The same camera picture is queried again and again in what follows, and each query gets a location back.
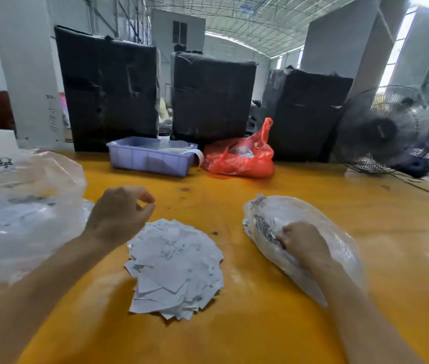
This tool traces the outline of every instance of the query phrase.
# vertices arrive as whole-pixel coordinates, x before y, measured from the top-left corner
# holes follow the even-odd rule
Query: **person's left hand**
[[[139,200],[147,205],[141,207]],[[144,227],[154,212],[154,202],[143,186],[107,189],[93,207],[83,235],[112,251]]]

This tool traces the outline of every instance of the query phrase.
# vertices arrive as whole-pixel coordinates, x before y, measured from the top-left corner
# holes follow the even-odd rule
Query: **dark window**
[[[187,24],[181,23],[181,36],[179,38],[180,44],[187,44]]]
[[[179,22],[172,22],[172,42],[179,43]]]

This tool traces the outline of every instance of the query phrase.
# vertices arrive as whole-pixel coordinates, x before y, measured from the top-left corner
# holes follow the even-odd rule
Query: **forearm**
[[[0,294],[0,364],[14,363],[68,290],[105,255],[79,237]]]
[[[311,273],[326,297],[350,364],[421,363],[339,263],[326,263]]]

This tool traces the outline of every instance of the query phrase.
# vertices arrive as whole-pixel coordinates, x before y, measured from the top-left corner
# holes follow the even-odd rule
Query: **pile of paper labels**
[[[191,319],[224,287],[223,253],[204,232],[176,220],[150,222],[128,244],[137,286],[130,311]]]

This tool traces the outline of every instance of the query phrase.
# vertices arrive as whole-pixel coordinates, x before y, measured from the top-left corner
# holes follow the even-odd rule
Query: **electric fan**
[[[343,106],[333,152],[349,168],[369,174],[421,158],[429,152],[429,105],[405,86],[362,92]]]

